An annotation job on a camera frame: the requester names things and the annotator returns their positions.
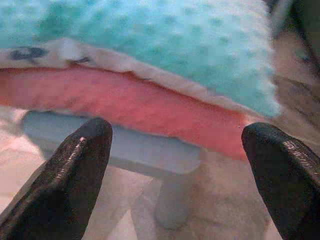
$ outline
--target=floor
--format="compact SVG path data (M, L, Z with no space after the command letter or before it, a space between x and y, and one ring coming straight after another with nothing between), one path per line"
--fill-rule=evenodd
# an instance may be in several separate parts
M283 114L273 124L299 137L320 155L320 80L290 26L274 41L277 97ZM20 109L0 108L0 212L44 161L39 149L19 131ZM175 231L153 218L161 182L108 167L84 240L263 240L270 216L257 191L250 166L215 152L204 161L192 189L191 215Z

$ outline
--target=beige floor tile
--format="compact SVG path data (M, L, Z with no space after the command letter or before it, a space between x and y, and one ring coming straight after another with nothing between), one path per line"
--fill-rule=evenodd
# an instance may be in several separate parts
M83 240L105 240L151 180L108 166Z
M263 239L269 214L247 162L210 152L197 175L192 199L192 230L198 237L215 239L210 238L214 231L216 239L229 239L229 233L232 239ZM197 227L201 223L212 225L207 235Z
M39 155L30 152L11 149L0 152L0 212L42 163Z
M128 210L119 223L111 231L106 240L138 240L131 210Z

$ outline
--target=stool leg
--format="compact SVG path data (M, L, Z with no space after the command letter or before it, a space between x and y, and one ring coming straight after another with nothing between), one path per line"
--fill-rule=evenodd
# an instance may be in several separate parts
M163 180L154 215L165 228L177 229L186 223L195 173L196 171L186 175L170 176Z

